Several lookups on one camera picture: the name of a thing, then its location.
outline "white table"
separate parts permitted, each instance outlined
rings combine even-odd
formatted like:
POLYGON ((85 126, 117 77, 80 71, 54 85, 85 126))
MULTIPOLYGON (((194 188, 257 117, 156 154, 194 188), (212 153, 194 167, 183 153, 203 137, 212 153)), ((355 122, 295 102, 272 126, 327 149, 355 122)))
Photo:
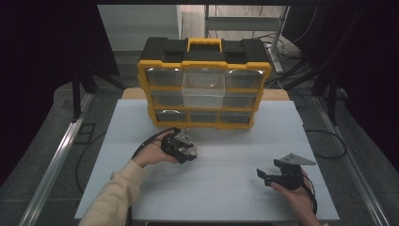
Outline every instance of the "white table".
MULTIPOLYGON (((142 141, 161 131, 153 126, 145 100, 119 100, 85 194, 81 218, 112 171, 120 170, 142 141)), ((290 101, 263 101, 249 130, 191 128, 199 157, 182 165, 146 169, 133 218, 146 221, 292 221, 288 202, 258 178, 256 169, 279 174, 273 159, 288 153, 315 161, 302 121, 290 101)), ((317 217, 339 219, 319 167, 303 166, 318 201, 317 217)))

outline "metal bracket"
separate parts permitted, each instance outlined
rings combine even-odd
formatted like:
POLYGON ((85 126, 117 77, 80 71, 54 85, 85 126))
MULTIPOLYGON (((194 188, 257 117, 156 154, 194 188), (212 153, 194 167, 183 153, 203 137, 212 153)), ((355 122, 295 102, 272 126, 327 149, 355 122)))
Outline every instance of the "metal bracket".
POLYGON ((290 165, 316 165, 315 162, 293 153, 290 153, 287 156, 282 157, 279 161, 290 165))

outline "metal stand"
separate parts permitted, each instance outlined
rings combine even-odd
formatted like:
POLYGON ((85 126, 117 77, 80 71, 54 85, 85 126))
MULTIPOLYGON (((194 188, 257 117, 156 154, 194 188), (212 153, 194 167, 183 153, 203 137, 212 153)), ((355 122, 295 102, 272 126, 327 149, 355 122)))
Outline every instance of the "metal stand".
POLYGON ((287 16, 287 11, 288 11, 288 7, 283 6, 282 13, 279 16, 279 23, 276 28, 276 33, 273 37, 272 44, 270 45, 270 48, 267 50, 269 52, 269 55, 272 60, 272 63, 273 63, 276 73, 283 73, 281 64, 279 63, 279 55, 277 53, 277 44, 279 42, 279 36, 281 34, 282 27, 284 26, 285 17, 287 16))
POLYGON ((279 18, 273 17, 210 17, 209 5, 205 5, 205 30, 204 38, 208 37, 209 30, 228 30, 228 31, 275 31, 272 44, 268 49, 273 68, 276 73, 283 73, 279 63, 277 44, 279 36, 284 26, 288 7, 282 7, 279 18))

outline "aluminum rail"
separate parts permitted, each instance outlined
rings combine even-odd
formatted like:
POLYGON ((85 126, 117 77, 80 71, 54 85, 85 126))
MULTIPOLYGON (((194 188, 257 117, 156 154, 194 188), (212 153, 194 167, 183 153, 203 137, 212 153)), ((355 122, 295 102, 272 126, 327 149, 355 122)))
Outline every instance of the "aluminum rail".
MULTIPOLYGON (((328 130, 337 136, 339 136, 342 140, 343 136, 340 130, 334 126, 327 115, 327 108, 323 103, 322 97, 313 97, 315 102, 317 103, 318 109, 320 114, 322 115, 323 121, 325 122, 328 130)), ((337 141, 337 145, 341 152, 344 152, 344 146, 341 142, 337 141)), ((384 210, 382 209, 381 204, 379 203, 375 193, 371 189, 370 185, 368 184, 366 178, 364 177, 363 173, 361 172, 358 163, 356 162, 354 156, 350 152, 349 148, 346 147, 347 153, 343 157, 343 161, 355 182, 356 187, 360 193, 360 196, 363 198, 367 209, 370 212, 371 217, 373 218, 375 225, 381 226, 388 226, 390 223, 388 219, 385 217, 384 210)))
POLYGON ((32 197, 29 205, 27 206, 21 221, 18 225, 35 225, 40 212, 47 201, 47 198, 53 188, 56 178, 61 171, 62 165, 68 155, 68 152, 73 144, 73 141, 82 125, 83 119, 88 111, 88 106, 93 98, 93 94, 86 94, 82 100, 82 114, 76 122, 71 122, 67 132, 62 138, 53 159, 50 162, 47 171, 44 173, 35 194, 32 197))

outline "gray floor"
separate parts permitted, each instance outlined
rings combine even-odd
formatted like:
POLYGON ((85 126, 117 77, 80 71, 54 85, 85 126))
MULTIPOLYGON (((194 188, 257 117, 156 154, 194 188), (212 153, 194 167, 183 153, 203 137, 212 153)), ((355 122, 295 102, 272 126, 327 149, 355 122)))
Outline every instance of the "gray floor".
MULTIPOLYGON (((295 53, 295 49, 288 49, 287 51, 295 53)), ((121 74, 121 77, 115 77, 115 79, 128 86, 137 86, 135 65, 126 63, 129 62, 130 53, 117 52, 115 56, 119 63, 121 74)), ((282 60, 281 64, 283 69, 287 71, 295 65, 295 61, 282 60)), ((280 75, 272 73, 270 79, 279 77, 280 75)), ((99 89, 90 104, 84 124, 95 123, 96 128, 93 137, 97 137, 106 131, 116 102, 121 97, 122 90, 113 87, 97 76, 94 76, 94 78, 99 89)), ((323 121, 314 97, 310 93, 313 81, 309 80, 296 87, 295 91, 289 91, 290 98, 298 108, 298 112, 304 122, 304 129, 326 130, 327 125, 323 121)), ((396 225, 399 222, 398 172, 351 117, 344 107, 344 97, 341 93, 339 95, 342 99, 337 103, 338 129, 343 135, 349 152, 354 156, 370 188, 379 200, 388 221, 391 225, 396 225)), ((18 224, 36 191, 43 173, 54 156, 59 141, 63 138, 71 122, 71 84, 59 88, 55 93, 54 100, 54 105, 46 121, 26 151, 24 158, 0 188, 1 225, 18 224)), ((76 163, 80 154, 87 149, 78 169, 79 181, 82 187, 85 187, 96 161, 97 153, 101 148, 103 138, 100 137, 88 149, 88 145, 73 144, 48 201, 40 213, 37 225, 77 224, 78 220, 73 219, 73 216, 82 193, 75 182, 76 163)), ((76 140, 85 141, 86 139, 87 136, 79 135, 76 140)), ((332 136, 308 133, 308 139, 314 153, 324 155, 339 153, 336 139, 332 136)), ((348 173, 343 159, 326 160, 317 158, 317 163, 323 172, 332 200, 341 218, 339 221, 330 222, 329 225, 375 225, 369 209, 359 193, 359 188, 348 173)), ((279 223, 276 225, 297 224, 279 223)))

